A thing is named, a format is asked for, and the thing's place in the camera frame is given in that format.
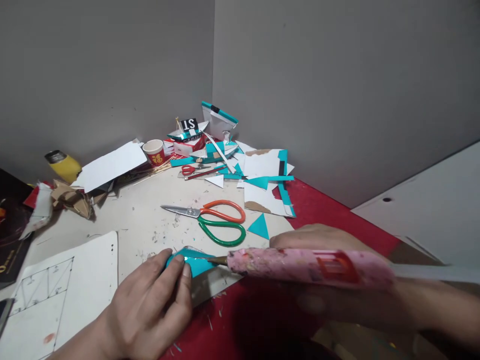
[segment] orange and green scissors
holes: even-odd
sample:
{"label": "orange and green scissors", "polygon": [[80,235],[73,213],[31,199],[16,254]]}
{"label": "orange and green scissors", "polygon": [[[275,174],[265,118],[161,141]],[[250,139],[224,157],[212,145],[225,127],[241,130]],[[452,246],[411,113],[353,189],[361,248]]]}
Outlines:
{"label": "orange and green scissors", "polygon": [[[224,213],[221,213],[219,211],[211,209],[215,205],[230,205],[231,207],[235,208],[238,210],[240,213],[240,218],[235,218],[228,216]],[[198,220],[198,224],[202,228],[202,230],[205,232],[205,234],[208,235],[210,239],[212,239],[215,243],[218,245],[224,246],[224,247],[235,247],[237,245],[240,245],[244,239],[247,233],[245,232],[245,228],[241,225],[245,221],[245,211],[236,203],[230,200],[216,200],[209,202],[208,204],[205,204],[203,208],[201,209],[194,209],[191,207],[180,207],[180,206],[169,206],[169,205],[161,205],[161,207],[165,210],[168,210],[172,213],[180,214],[180,215],[185,215],[190,218],[195,218]],[[214,215],[217,218],[226,220],[226,221],[212,221],[212,220],[207,220],[200,215],[203,214],[210,214]],[[240,230],[240,237],[236,240],[233,241],[223,241],[213,235],[211,231],[208,229],[208,226],[215,226],[215,227],[222,227],[222,228],[235,228]]]}

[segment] hand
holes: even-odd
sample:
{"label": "hand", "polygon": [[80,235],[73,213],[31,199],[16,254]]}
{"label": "hand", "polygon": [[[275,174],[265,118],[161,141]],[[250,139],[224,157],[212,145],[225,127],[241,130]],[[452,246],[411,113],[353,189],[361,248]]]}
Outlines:
{"label": "hand", "polygon": [[108,359],[157,360],[192,317],[190,266],[165,249],[149,258],[120,284],[97,319]]}
{"label": "hand", "polygon": [[[349,233],[315,224],[270,239],[270,247],[312,250],[370,251]],[[321,285],[299,285],[297,302],[306,312],[331,320],[361,324],[379,330],[420,330],[436,326],[429,309],[436,281],[399,280],[391,290],[346,290]]]}

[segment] paper cup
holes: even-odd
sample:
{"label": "paper cup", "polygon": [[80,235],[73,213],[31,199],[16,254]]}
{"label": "paper cup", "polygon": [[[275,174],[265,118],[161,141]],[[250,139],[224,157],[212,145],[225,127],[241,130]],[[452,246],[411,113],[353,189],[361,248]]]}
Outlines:
{"label": "paper cup", "polygon": [[162,140],[147,141],[141,148],[150,159],[152,166],[159,167],[165,162],[164,142]]}

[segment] yellow container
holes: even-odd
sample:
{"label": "yellow container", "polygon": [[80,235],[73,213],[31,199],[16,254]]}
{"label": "yellow container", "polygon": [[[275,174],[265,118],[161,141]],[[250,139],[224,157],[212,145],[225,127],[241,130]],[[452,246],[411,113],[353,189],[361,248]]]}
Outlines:
{"label": "yellow container", "polygon": [[77,180],[77,175],[82,171],[82,167],[73,157],[64,154],[60,150],[49,152],[45,159],[50,167],[69,185]]}

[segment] gray wall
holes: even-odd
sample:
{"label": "gray wall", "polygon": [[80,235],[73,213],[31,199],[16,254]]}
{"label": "gray wall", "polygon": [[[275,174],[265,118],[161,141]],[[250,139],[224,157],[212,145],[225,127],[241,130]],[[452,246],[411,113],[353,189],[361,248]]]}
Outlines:
{"label": "gray wall", "polygon": [[43,155],[86,164],[212,98],[214,0],[2,1],[0,167],[54,176]]}
{"label": "gray wall", "polygon": [[354,207],[480,138],[478,1],[217,0],[213,103]]}

